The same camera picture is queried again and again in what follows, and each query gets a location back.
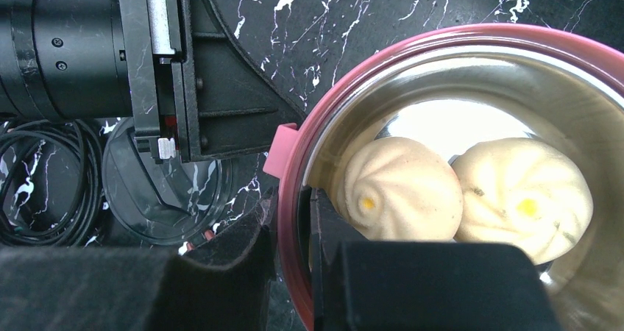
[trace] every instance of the metal bowl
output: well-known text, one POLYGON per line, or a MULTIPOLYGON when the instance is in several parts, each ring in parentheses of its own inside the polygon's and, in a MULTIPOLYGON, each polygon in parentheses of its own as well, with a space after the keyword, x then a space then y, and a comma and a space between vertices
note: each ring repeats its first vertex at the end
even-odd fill
POLYGON ((478 142, 509 137, 539 138, 572 159, 592 192, 593 219, 576 247, 539 273, 566 329, 622 329, 621 65, 620 53, 565 32, 447 29, 376 54, 330 90, 299 132, 278 131, 266 169, 282 179, 278 244, 306 327, 311 330, 313 308, 298 246, 299 192, 305 185, 324 188, 345 212, 340 185, 351 156, 375 138, 403 136, 449 161, 478 142), (280 141, 292 147, 279 149, 280 141))

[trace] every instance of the black plastic piece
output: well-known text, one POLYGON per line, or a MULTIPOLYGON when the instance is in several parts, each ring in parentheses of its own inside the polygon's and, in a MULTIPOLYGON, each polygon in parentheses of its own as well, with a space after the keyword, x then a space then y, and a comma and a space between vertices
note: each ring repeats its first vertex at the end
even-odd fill
POLYGON ((182 27, 181 43, 186 57, 181 63, 173 63, 171 65, 177 134, 178 142, 180 143, 180 156, 183 162, 207 159, 201 156, 202 147, 199 129, 192 126, 197 119, 196 92, 198 78, 195 76, 195 52, 191 37, 190 6, 190 0, 179 0, 180 26, 182 27))
POLYGON ((514 246, 368 241, 325 192, 311 207, 315 330, 561 330, 514 246))
POLYGON ((147 0, 119 0, 119 7, 136 141, 141 152, 158 158, 160 114, 147 0))
POLYGON ((167 20, 169 21, 169 42, 176 52, 182 51, 182 37, 180 28, 180 12, 178 0, 167 1, 167 20))
POLYGON ((318 195, 318 191, 313 191, 309 186, 305 186, 299 192, 299 204, 297 205, 297 237, 299 243, 299 251, 302 257, 302 262, 307 262, 310 265, 311 261, 311 202, 315 202, 317 198, 312 198, 312 193, 318 195))

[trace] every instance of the black cable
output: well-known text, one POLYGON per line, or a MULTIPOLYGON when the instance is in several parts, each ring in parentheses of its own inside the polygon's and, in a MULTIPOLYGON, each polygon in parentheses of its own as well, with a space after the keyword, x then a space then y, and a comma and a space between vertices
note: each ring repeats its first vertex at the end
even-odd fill
POLYGON ((53 124, 33 121, 26 124, 9 123, 0 132, 0 158, 13 148, 15 160, 0 189, 0 244, 8 246, 77 246, 93 232, 102 206, 102 145, 95 132, 84 122, 53 124), (17 165, 30 161, 41 141, 54 144, 78 165, 78 185, 67 213, 51 228, 35 231, 17 220, 10 221, 3 206, 10 183, 15 179, 17 165))

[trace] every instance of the black cylindrical lens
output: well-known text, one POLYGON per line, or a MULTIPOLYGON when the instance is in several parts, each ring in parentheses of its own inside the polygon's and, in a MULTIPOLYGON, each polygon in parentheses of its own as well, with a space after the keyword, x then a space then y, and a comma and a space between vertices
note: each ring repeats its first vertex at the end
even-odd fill
POLYGON ((116 0, 0 0, 0 118, 130 116, 116 0))

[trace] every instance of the black marble surface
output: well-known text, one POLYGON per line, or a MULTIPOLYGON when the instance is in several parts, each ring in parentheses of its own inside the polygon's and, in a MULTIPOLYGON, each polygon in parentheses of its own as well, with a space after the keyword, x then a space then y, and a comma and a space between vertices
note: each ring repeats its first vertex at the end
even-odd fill
MULTIPOLYGON (((243 49, 306 112, 351 68, 375 52, 422 32, 483 22, 537 24, 583 35, 624 51, 624 0, 217 0, 243 49)), ((102 127, 109 132, 115 119, 102 127)), ((44 183, 53 149, 36 171, 44 183)), ((275 179, 262 173, 264 154, 249 156, 244 178, 232 194, 219 231, 248 211, 275 179)), ((0 177, 5 167, 0 163, 0 177)), ((21 197, 47 204, 58 188, 24 182, 21 197)), ((109 243, 133 245, 115 224, 105 226, 109 243)), ((109 244, 93 235, 90 243, 109 244)), ((303 330, 282 277, 271 290, 269 330, 303 330)))

